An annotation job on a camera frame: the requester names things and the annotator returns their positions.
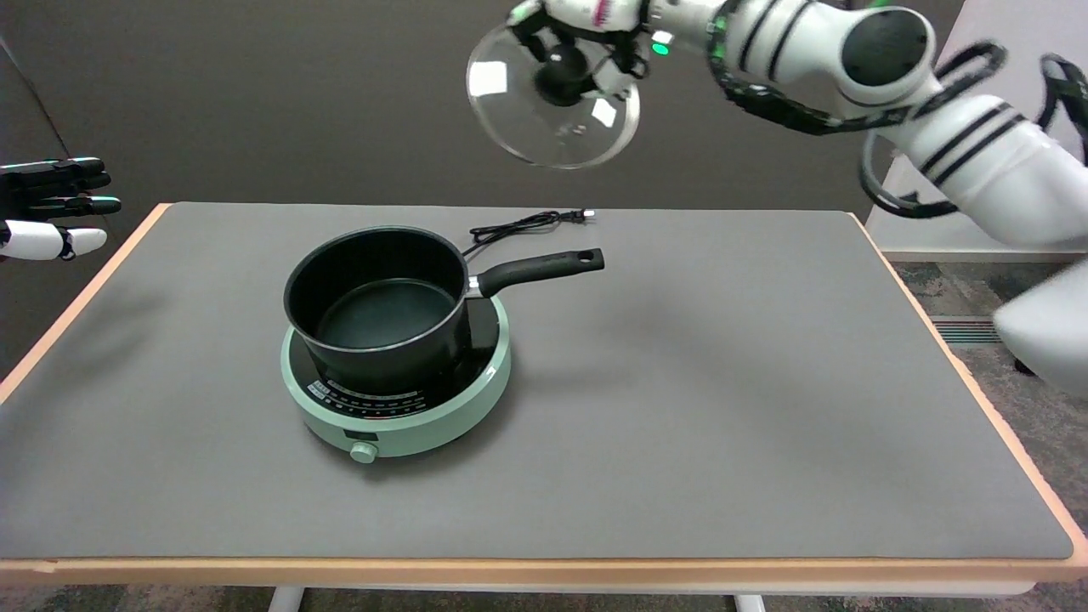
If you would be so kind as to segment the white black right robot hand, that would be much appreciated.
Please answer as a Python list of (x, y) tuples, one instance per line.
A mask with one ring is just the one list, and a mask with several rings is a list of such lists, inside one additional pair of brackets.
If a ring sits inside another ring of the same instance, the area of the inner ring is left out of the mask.
[[(522, 1), (507, 14), (506, 30), (539, 63), (532, 82), (541, 99), (574, 107), (588, 98), (626, 99), (648, 76), (638, 42), (648, 19), (650, 1)], [(578, 42), (601, 46), (614, 72), (601, 76)]]

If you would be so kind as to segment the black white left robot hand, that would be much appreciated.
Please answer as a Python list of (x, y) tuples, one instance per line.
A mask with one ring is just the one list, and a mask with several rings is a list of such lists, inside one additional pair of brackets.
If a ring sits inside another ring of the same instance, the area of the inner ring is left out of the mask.
[(111, 183), (97, 156), (1, 167), (3, 260), (70, 261), (104, 246), (106, 229), (57, 225), (57, 219), (119, 213), (122, 203), (96, 196)]

